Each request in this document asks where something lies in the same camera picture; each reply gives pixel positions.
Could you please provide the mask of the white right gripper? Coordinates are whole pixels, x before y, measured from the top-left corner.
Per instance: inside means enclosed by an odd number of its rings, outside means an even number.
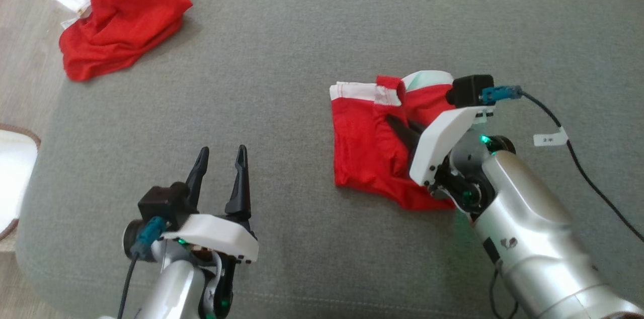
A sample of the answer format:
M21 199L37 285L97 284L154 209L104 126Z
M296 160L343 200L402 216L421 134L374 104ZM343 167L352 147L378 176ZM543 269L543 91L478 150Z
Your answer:
M449 152L474 125L486 122L484 106L464 107L443 111L426 128L415 120L405 120L388 114L386 122L398 139L413 155L409 176L419 186L432 185L438 165L441 165Z

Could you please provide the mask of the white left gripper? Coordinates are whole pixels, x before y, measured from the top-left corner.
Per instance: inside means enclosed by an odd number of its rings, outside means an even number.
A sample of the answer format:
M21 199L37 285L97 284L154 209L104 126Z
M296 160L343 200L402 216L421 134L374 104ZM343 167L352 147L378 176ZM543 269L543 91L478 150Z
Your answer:
M209 148L202 147L186 179L188 200L199 200L203 177L208 168ZM251 217L251 194L248 149L239 145L235 159L236 177L232 194L225 205L225 215L232 220ZM176 230L167 230L161 236L161 263L168 265L187 260L195 265L216 265L216 255L233 257L237 262L255 262L259 243L241 224L211 214L191 214Z

